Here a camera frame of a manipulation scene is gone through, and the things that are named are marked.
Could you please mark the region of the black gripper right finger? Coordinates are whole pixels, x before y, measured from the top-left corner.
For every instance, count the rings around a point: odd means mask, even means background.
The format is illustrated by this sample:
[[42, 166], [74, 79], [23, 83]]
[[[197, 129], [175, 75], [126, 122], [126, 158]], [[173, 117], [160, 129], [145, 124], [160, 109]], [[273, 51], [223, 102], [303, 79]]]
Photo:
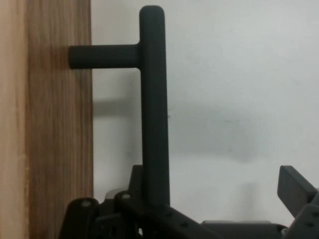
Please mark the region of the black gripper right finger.
[[294, 221], [285, 230], [285, 239], [319, 237], [319, 190], [292, 166], [281, 166], [277, 195]]

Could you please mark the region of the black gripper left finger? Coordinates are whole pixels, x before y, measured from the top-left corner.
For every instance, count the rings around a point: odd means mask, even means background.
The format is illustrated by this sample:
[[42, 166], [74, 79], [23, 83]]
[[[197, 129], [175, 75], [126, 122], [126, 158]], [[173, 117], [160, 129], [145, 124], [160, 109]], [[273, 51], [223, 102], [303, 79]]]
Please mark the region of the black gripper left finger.
[[217, 239], [219, 235], [169, 206], [150, 206], [141, 195], [143, 167], [132, 169], [129, 189], [99, 203], [73, 200], [60, 239]]

